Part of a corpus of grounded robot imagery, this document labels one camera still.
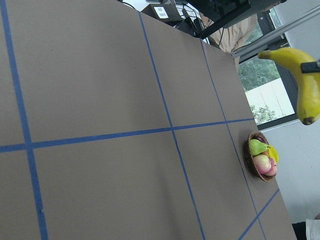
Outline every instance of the person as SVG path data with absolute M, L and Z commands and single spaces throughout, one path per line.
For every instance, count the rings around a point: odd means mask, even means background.
M 272 9 L 273 7 L 286 2 L 287 0 L 281 0 L 277 3 L 267 7 L 263 11 L 268 11 Z M 204 16 L 202 13 L 200 13 L 201 20 L 203 24 L 208 27 L 213 22 Z M 238 48 L 241 48 L 245 45 L 246 40 L 250 37 L 251 33 L 253 32 L 254 28 L 256 27 L 258 23 L 257 15 L 254 14 L 228 28 L 221 28 L 218 31 L 211 34 L 208 39 L 210 41 L 210 44 L 221 49 L 222 51 L 226 53 L 231 53 L 237 50 Z M 235 66 L 238 70 L 239 65 L 239 57 L 237 57 L 235 61 Z
M 292 224 L 297 240 L 320 239 L 320 213 L 314 219 L 306 219 Z

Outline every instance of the white label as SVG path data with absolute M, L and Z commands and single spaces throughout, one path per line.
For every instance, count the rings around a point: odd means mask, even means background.
M 158 14 L 159 18 L 161 18 L 161 19 L 168 19 L 169 18 L 168 14 L 166 13 L 166 10 L 163 6 L 155 6 L 154 10 L 155 10 L 156 14 Z

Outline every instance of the brown basket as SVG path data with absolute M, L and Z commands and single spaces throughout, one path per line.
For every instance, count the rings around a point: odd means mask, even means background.
M 262 181 L 264 182 L 270 182 L 272 179 L 275 178 L 276 174 L 273 176 L 267 176 L 264 174 L 260 174 L 258 172 L 258 169 L 256 168 L 256 165 L 254 163 L 254 159 L 253 156 L 251 154 L 251 150 L 250 150 L 250 140 L 253 139 L 254 136 L 260 136 L 262 138 L 264 138 L 264 140 L 266 141 L 267 144 L 269 144 L 268 140 L 266 139 L 265 135 L 262 134 L 262 132 L 258 131 L 258 132 L 252 132 L 250 133 L 250 135 L 248 136 L 247 141 L 244 144 L 244 159 L 247 163 L 247 166 L 249 168 L 249 170 L 258 178 L 260 178 Z

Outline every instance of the banana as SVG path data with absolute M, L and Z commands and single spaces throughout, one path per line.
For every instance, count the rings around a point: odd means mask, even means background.
M 293 47 L 261 51 L 260 59 L 270 59 L 288 69 L 298 85 L 297 115 L 304 125 L 313 124 L 320 117 L 320 72 L 302 73 L 301 63 L 316 60 L 306 52 Z

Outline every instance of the beige cloth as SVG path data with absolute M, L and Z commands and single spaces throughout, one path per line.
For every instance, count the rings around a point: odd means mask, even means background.
M 205 26 L 208 26 L 208 22 L 209 26 L 213 24 L 213 22 L 210 22 L 210 19 L 204 16 L 202 13 L 200 15 Z M 211 34 L 210 37 L 215 41 L 217 45 L 219 45 L 221 35 L 223 32 L 219 48 L 226 53 L 231 53 L 245 44 L 246 40 L 250 37 L 251 33 L 256 27 L 257 23 L 258 18 L 257 15 L 254 14 L 224 29 L 224 31 L 222 28 L 219 29 L 218 31 Z M 240 58 L 238 57 L 234 60 L 237 68 L 239 65 L 239 59 Z

